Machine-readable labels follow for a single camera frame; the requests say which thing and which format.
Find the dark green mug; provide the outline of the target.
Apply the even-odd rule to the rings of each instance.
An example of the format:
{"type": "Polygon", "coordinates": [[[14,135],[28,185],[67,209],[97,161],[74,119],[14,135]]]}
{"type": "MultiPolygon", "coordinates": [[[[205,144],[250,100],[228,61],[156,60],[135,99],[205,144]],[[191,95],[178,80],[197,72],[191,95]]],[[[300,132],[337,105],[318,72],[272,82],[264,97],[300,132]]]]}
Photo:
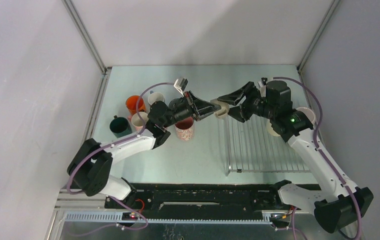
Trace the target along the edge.
{"type": "Polygon", "coordinates": [[[126,135],[132,134],[132,129],[128,119],[116,115],[110,122],[109,129],[117,138],[121,138],[126,135]]]}

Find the orange mug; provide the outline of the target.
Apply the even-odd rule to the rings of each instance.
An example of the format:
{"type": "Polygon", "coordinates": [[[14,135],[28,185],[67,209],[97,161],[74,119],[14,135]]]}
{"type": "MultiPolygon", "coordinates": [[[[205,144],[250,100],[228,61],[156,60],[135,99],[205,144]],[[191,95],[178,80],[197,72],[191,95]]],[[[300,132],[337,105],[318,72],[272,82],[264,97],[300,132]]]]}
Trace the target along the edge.
{"type": "Polygon", "coordinates": [[[131,115],[137,112],[147,112],[144,99],[138,95],[130,96],[125,104],[131,115]]]}

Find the light blue mug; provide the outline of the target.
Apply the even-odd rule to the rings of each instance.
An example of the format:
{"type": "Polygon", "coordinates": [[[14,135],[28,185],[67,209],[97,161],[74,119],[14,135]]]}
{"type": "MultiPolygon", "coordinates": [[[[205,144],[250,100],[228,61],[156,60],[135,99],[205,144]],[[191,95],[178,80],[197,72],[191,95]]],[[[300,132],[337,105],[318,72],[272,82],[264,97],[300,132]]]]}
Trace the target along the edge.
{"type": "Polygon", "coordinates": [[[150,91],[147,97],[148,103],[152,106],[155,102],[165,102],[165,96],[161,92],[150,91]]]}

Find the pink cup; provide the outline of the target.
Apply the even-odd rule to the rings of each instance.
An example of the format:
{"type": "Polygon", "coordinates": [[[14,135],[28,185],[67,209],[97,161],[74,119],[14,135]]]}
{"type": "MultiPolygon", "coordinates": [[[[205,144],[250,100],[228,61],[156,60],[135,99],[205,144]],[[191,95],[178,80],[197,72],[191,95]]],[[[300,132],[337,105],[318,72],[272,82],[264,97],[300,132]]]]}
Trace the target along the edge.
{"type": "Polygon", "coordinates": [[[143,111],[139,113],[135,113],[131,117],[131,124],[134,126],[137,132],[141,131],[141,129],[147,123],[147,121],[148,121],[148,114],[143,111]]]}

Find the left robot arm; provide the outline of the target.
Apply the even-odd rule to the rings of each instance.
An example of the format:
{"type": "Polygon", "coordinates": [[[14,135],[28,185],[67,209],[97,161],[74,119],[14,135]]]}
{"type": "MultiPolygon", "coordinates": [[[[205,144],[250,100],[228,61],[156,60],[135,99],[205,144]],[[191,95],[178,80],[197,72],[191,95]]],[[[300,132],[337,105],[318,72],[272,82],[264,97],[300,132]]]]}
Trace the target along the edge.
{"type": "Polygon", "coordinates": [[[173,107],[163,101],[154,102],[150,107],[148,122],[140,132],[107,144],[101,144],[93,138],[84,141],[67,168],[67,190],[72,194],[70,187],[75,183],[80,192],[88,197],[104,194],[115,198],[123,208],[134,206],[135,189],[126,179],[112,176],[111,167],[132,155],[164,144],[171,135],[167,130],[169,126],[186,118],[200,121],[220,109],[219,104],[201,100],[191,91],[186,91],[178,98],[173,107]]]}

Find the beige mug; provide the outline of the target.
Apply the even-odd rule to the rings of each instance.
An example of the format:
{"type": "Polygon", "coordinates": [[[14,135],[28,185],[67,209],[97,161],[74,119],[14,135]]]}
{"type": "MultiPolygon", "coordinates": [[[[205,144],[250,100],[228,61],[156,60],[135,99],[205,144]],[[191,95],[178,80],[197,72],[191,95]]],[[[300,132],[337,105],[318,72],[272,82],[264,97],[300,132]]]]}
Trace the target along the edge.
{"type": "Polygon", "coordinates": [[[225,102],[219,101],[217,98],[210,101],[212,104],[220,106],[218,110],[214,112],[214,116],[218,119],[224,119],[228,116],[229,105],[225,102]]]}

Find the pink patterned mug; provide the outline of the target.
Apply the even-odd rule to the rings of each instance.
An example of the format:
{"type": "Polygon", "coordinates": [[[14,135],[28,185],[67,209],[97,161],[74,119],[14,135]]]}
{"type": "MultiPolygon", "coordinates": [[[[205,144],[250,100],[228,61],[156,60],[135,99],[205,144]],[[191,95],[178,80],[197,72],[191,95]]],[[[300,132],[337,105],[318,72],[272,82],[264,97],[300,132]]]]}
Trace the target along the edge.
{"type": "Polygon", "coordinates": [[[175,125],[177,137],[183,141],[189,141],[194,135],[194,120],[192,117],[187,117],[184,120],[177,122],[175,125]]]}

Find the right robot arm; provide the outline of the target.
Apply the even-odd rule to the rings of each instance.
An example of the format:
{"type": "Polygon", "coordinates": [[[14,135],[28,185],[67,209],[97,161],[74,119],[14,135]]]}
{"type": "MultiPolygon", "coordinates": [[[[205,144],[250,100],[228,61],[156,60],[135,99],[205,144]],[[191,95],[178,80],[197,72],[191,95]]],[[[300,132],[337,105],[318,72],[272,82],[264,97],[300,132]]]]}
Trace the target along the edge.
{"type": "Polygon", "coordinates": [[[345,174],[319,140],[317,127],[293,107],[287,78],[278,77],[266,83],[265,93],[250,81],[218,100],[230,106],[228,116],[239,122],[244,123],[252,116],[268,119],[273,130],[301,157],[320,186],[319,191],[310,191],[288,180],[278,182],[276,191],[268,196],[271,207],[281,209],[292,205],[307,211],[329,233],[361,222],[373,201],[372,191],[359,187],[345,174]]]}

